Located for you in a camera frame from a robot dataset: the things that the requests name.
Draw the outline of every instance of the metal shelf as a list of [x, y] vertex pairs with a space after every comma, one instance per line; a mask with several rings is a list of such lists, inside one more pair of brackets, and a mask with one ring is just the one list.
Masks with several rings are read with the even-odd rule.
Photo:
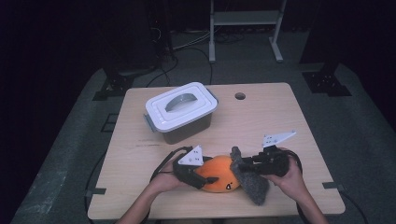
[[214, 12], [214, 25], [276, 24], [278, 10]]
[[274, 36], [269, 37], [271, 48], [278, 63], [283, 62], [282, 54], [277, 46], [277, 36], [282, 23], [283, 14], [287, 0], [281, 0], [279, 10], [267, 11], [228, 11], [216, 12], [214, 10], [214, 0], [210, 1], [210, 40], [209, 40], [209, 61], [216, 61], [215, 48], [215, 26], [219, 25], [265, 25], [274, 24]]

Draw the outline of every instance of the wooden table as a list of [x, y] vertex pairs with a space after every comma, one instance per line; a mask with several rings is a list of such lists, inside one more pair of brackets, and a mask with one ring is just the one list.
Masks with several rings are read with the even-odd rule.
[[[238, 146], [242, 157], [262, 151], [265, 134], [297, 134], [277, 145], [296, 152], [304, 167], [304, 180], [324, 214], [341, 214], [345, 205], [337, 189], [325, 189], [332, 182], [315, 139], [287, 83], [206, 86], [219, 99], [211, 126], [175, 145], [153, 133], [143, 115], [151, 97], [173, 88], [130, 89], [120, 115], [96, 187], [88, 216], [117, 219], [130, 207], [149, 182], [154, 169], [169, 152], [184, 146], [201, 145], [205, 156], [229, 155]], [[237, 100], [242, 92], [245, 100]], [[161, 194], [151, 206], [150, 218], [273, 217], [297, 215], [296, 204], [271, 184], [263, 206], [255, 205], [242, 189], [210, 193], [184, 187]]]

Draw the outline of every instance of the forearm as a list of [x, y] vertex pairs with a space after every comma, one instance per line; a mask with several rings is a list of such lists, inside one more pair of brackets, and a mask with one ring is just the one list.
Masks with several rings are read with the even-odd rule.
[[304, 198], [296, 201], [305, 217], [313, 224], [328, 224], [326, 217], [321, 212], [314, 198], [308, 193]]
[[143, 192], [137, 197], [128, 211], [120, 218], [117, 224], [138, 224], [140, 223], [154, 202], [155, 198], [160, 194], [148, 185]]

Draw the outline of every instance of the plastic storage container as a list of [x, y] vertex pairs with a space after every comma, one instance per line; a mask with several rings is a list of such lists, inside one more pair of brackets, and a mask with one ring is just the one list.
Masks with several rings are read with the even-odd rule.
[[208, 128], [217, 106], [218, 100], [203, 84], [192, 82], [149, 99], [145, 117], [152, 131], [175, 144]]

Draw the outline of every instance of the dark floor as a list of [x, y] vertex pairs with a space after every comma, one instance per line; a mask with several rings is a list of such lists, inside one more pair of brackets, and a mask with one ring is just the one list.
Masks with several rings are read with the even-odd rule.
[[[208, 51], [207, 41], [193, 49], [180, 50], [176, 52], [178, 61], [169, 57], [163, 61], [166, 71], [175, 66], [167, 73], [169, 79], [160, 76], [149, 86], [180, 86], [192, 81], [206, 85], [289, 83], [334, 181], [346, 188], [370, 223], [393, 223], [396, 219], [395, 132], [358, 76], [342, 64], [335, 75], [351, 96], [330, 97], [311, 92], [302, 73], [318, 71], [321, 64], [299, 64], [308, 32], [280, 34], [278, 43], [283, 63], [277, 63], [274, 58], [268, 43], [270, 34], [241, 35], [243, 39], [232, 45], [217, 44], [217, 61], [213, 64], [204, 55]], [[194, 38], [197, 36], [173, 35], [175, 46]], [[162, 72], [158, 69], [136, 78], [133, 87], [146, 87]], [[98, 70], [86, 84], [12, 223], [89, 222], [84, 202], [86, 188], [94, 188], [102, 156], [111, 139], [111, 133], [103, 132], [103, 125], [110, 114], [120, 111], [122, 104], [122, 97], [92, 100], [105, 80], [103, 70]], [[345, 204], [345, 213], [330, 216], [330, 222], [363, 223], [353, 203], [345, 199]], [[280, 223], [303, 222], [298, 217], [282, 217]]]

